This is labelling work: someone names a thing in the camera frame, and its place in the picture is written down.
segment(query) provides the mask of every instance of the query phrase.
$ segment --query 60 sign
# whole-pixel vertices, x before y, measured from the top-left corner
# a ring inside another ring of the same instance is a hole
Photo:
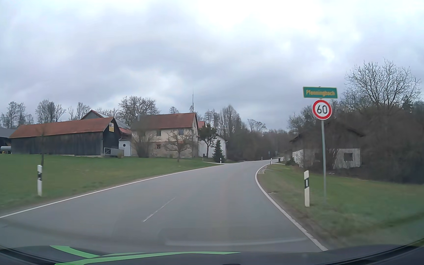
[[[326,120],[332,114],[332,108],[330,103],[319,99],[313,103],[312,111],[315,117],[319,120]]]

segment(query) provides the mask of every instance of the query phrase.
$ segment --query road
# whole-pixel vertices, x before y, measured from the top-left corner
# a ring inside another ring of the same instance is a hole
[[[320,251],[256,184],[267,163],[181,172],[5,217],[0,244],[110,253]]]

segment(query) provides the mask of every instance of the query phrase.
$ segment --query cloud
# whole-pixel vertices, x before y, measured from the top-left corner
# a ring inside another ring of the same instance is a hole
[[[199,112],[232,104],[285,128],[305,85],[345,89],[364,61],[410,66],[424,92],[424,1],[0,1],[0,110],[124,96]]]

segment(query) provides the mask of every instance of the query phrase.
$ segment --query green sign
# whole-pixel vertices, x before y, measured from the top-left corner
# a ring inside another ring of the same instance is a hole
[[[304,86],[303,97],[314,99],[337,99],[338,93],[336,92],[336,87]]]

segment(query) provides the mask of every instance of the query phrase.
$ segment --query bush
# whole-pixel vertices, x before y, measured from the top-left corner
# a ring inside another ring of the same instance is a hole
[[[294,158],[291,158],[291,160],[286,161],[286,166],[295,166],[297,163],[294,161]]]

